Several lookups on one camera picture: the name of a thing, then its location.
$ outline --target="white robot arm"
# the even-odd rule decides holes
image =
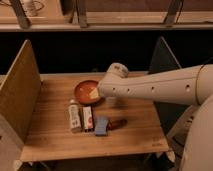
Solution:
[[[202,104],[212,93],[213,65],[127,78],[128,69],[113,63],[99,82],[102,97],[134,97],[186,105]]]
[[[128,78],[128,69],[113,63],[99,82],[102,97],[134,97],[201,105],[190,128],[181,171],[213,170],[213,65]]]

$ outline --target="wooden table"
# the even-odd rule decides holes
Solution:
[[[86,157],[153,153],[168,150],[156,110],[151,101],[118,99],[114,107],[106,101],[93,106],[94,118],[125,118],[127,125],[109,131],[106,137],[72,133],[68,105],[75,86],[84,80],[100,80],[102,74],[46,77],[41,86],[21,160],[47,161]]]

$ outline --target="white bottle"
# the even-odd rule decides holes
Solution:
[[[37,15],[36,7],[33,0],[23,0],[24,10],[28,17],[34,17]]]
[[[70,129],[73,133],[81,132],[81,118],[80,118],[80,110],[78,104],[75,100],[70,101],[69,106],[69,115],[70,115]]]

